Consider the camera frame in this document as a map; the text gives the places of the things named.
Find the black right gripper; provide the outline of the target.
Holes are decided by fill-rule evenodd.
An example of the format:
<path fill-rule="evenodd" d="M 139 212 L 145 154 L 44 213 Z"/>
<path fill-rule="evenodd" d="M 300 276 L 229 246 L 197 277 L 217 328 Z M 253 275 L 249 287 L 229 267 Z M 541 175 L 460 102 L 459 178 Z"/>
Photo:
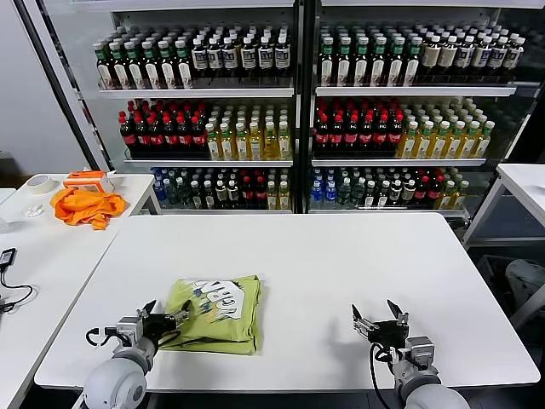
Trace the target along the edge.
<path fill-rule="evenodd" d="M 352 304 L 353 329 L 370 343 L 377 343 L 387 349 L 403 349 L 409 336 L 409 314 L 390 299 L 387 299 L 387 305 L 393 314 L 393 320 L 373 323 L 363 317 L 358 308 Z"/>

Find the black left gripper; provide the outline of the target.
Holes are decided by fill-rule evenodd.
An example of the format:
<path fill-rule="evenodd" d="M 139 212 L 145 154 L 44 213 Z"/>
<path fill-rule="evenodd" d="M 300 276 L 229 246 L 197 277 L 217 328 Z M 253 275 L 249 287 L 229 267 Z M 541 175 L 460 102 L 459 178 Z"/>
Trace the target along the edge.
<path fill-rule="evenodd" d="M 143 328 L 143 337 L 149 339 L 155 348 L 174 340 L 177 328 L 190 319 L 192 301 L 186 300 L 176 311 L 168 314 L 155 314 L 157 301 L 152 300 L 137 310 L 137 318 Z"/>

